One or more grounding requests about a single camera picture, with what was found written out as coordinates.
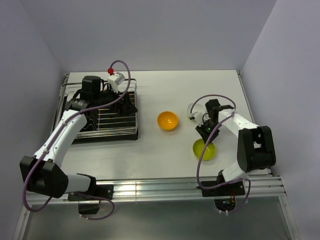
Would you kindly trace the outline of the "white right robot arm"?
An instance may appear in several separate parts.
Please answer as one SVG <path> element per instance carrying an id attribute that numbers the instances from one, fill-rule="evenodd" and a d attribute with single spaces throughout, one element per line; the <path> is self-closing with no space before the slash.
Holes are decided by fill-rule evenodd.
<path id="1" fill-rule="evenodd" d="M 196 127 L 204 142 L 199 156 L 196 177 L 200 177 L 200 167 L 206 148 L 215 140 L 220 127 L 225 126 L 237 137 L 236 160 L 219 172 L 217 191 L 229 194 L 236 181 L 242 181 L 249 173 L 264 170 L 276 164 L 276 153 L 272 130 L 268 126 L 259 126 L 236 113 L 235 105 L 221 105 L 218 99 L 205 104 L 207 118 Z"/>

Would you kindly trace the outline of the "white square bowl green outside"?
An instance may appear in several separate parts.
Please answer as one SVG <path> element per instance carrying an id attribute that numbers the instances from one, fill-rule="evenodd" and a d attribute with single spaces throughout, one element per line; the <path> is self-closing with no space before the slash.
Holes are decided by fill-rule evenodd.
<path id="1" fill-rule="evenodd" d="M 187 109 L 186 109 L 186 115 L 187 117 L 189 118 L 189 114 L 190 113 L 194 113 L 196 111 L 199 111 L 199 112 L 202 112 L 203 114 L 205 113 L 206 109 L 203 105 L 199 104 L 199 103 L 190 103 L 188 106 L 187 106 Z"/>

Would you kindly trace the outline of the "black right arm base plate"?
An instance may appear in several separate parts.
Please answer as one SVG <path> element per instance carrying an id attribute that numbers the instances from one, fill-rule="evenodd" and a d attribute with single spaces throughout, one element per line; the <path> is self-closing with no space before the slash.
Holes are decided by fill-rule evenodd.
<path id="1" fill-rule="evenodd" d="M 226 196 L 244 196 L 245 187 L 240 182 L 226 184 L 215 189 L 202 189 L 200 186 L 196 187 L 201 190 L 203 197 L 226 197 Z"/>

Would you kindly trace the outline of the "orange bowl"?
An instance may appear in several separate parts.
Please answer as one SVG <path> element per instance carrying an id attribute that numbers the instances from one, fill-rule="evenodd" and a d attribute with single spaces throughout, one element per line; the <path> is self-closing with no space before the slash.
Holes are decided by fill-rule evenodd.
<path id="1" fill-rule="evenodd" d="M 157 117 L 158 126 L 166 132 L 173 131 L 179 124 L 178 116 L 171 111 L 163 111 Z"/>

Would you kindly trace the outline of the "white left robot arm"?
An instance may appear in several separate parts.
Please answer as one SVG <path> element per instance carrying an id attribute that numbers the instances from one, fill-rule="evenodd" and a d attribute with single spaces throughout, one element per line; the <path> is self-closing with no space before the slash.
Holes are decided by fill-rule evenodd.
<path id="1" fill-rule="evenodd" d="M 83 173 L 66 174 L 61 166 L 68 149 L 94 112 L 108 109 L 126 117 L 138 111 L 131 103 L 128 92 L 119 91 L 125 79 L 119 72 L 111 74 L 107 80 L 92 75 L 82 79 L 81 88 L 66 103 L 60 122 L 47 141 L 32 157 L 21 159 L 19 166 L 25 192 L 56 199 L 73 192 L 79 192 L 86 200 L 96 197 L 98 188 L 95 177 Z"/>

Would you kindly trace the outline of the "aluminium table edge rail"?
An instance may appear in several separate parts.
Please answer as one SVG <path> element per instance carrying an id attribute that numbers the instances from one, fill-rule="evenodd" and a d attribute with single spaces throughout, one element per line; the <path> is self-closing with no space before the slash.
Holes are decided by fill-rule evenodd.
<path id="1" fill-rule="evenodd" d="M 239 203 L 241 198 L 249 197 L 283 197 L 285 188 L 279 176 L 272 174 L 254 174 L 242 181 L 245 195 L 235 196 Z M 230 196 L 203 197 L 195 177 L 138 179 L 138 180 L 99 180 L 96 185 L 114 185 L 113 198 L 117 202 L 153 202 L 183 200 L 220 200 Z"/>

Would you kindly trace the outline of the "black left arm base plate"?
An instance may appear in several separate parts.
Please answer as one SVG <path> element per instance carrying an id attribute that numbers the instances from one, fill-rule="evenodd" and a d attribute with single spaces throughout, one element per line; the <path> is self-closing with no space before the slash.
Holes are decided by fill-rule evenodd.
<path id="1" fill-rule="evenodd" d="M 114 193 L 114 185 L 113 184 L 100 184 L 100 185 L 96 186 L 93 193 L 85 192 L 84 194 L 86 196 L 75 194 L 75 193 L 74 194 L 69 193 L 67 200 L 70 202 L 94 201 L 94 200 L 97 200 L 96 197 L 112 200 L 113 193 Z"/>

